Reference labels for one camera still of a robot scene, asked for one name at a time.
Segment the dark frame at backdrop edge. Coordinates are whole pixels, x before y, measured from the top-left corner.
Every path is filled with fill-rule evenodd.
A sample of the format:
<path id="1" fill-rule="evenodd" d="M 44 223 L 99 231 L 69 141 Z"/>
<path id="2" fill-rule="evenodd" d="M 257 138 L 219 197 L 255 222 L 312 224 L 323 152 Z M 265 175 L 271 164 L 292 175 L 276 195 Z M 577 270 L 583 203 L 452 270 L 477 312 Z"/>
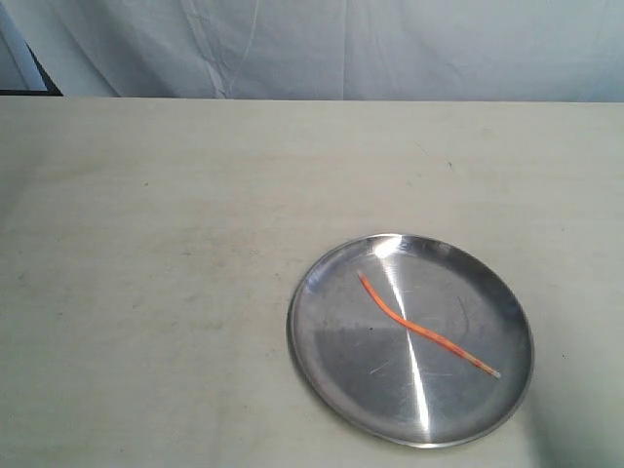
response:
<path id="1" fill-rule="evenodd" d="M 1 6 L 1 95 L 62 96 L 4 6 Z"/>

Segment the white fabric backdrop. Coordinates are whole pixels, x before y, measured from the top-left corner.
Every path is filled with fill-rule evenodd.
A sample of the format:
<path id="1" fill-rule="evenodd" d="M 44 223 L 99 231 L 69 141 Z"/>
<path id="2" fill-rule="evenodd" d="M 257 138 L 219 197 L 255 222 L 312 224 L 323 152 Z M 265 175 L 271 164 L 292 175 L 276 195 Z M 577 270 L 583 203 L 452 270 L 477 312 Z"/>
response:
<path id="1" fill-rule="evenodd" d="M 67 96 L 620 101 L 619 1 L 5 1 Z"/>

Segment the thin orange straw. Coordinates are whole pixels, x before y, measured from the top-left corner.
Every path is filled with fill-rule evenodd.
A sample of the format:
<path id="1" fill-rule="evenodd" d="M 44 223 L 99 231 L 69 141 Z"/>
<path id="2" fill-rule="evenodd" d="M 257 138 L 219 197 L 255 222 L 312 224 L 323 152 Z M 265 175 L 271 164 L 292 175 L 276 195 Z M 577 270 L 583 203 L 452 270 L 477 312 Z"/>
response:
<path id="1" fill-rule="evenodd" d="M 432 331 L 430 329 L 427 329 L 427 328 L 419 325 L 418 323 L 410 321 L 408 319 L 408 314 L 406 312 L 403 296 L 401 295 L 401 291 L 398 288 L 398 286 L 396 285 L 396 282 L 394 280 L 389 279 L 388 283 L 389 283 L 390 289 L 392 290 L 392 293 L 394 295 L 395 302 L 399 306 L 399 311 L 395 311 L 384 300 L 382 295 L 376 290 L 376 288 L 373 286 L 371 280 L 367 277 L 367 275 L 362 270 L 358 270 L 357 271 L 357 276 L 358 276 L 358 278 L 360 280 L 360 283 L 362 284 L 363 288 L 366 290 L 367 294 L 370 296 L 370 298 L 376 304 L 376 306 L 387 317 L 389 317 L 390 319 L 392 319 L 393 321 L 395 321 L 396 323 L 401 325 L 404 329 L 408 330 L 409 332 L 416 333 L 416 334 L 418 334 L 418 335 L 428 339 L 429 341 L 436 343 L 437 345 L 439 345 L 442 348 L 446 349 L 447 351 L 449 351 L 453 355 L 459 357 L 460 359 L 463 359 L 463 360 L 469 362 L 472 366 L 474 366 L 477 369 L 487 373 L 488 375 L 492 376 L 493 378 L 495 378 L 495 379 L 501 379 L 502 378 L 502 375 L 501 375 L 501 373 L 498 370 L 496 370 L 492 366 L 489 366 L 488 364 L 486 364 L 484 361 L 482 361 L 481 359 L 477 358 L 476 356 L 472 355 L 471 353 L 466 351 L 464 348 L 462 348 L 458 344 L 452 342 L 451 340 L 449 340 L 448 338 L 440 335 L 439 333 L 436 333 L 436 332 L 434 332 L 434 331 Z"/>

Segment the round silver metal plate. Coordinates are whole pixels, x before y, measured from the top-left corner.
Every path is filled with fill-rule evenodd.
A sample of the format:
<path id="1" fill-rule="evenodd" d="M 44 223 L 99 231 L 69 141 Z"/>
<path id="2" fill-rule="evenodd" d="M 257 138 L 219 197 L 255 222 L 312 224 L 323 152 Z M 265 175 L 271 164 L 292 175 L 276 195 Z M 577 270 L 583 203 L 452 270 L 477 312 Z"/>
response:
<path id="1" fill-rule="evenodd" d="M 404 329 L 372 301 L 362 270 L 408 319 L 498 370 L 495 379 Z M 534 346 L 521 303 L 488 266 L 439 240 L 383 233 L 322 255 L 293 292 L 293 362 L 330 410 L 381 439 L 422 449 L 477 440 L 507 421 L 530 385 Z"/>

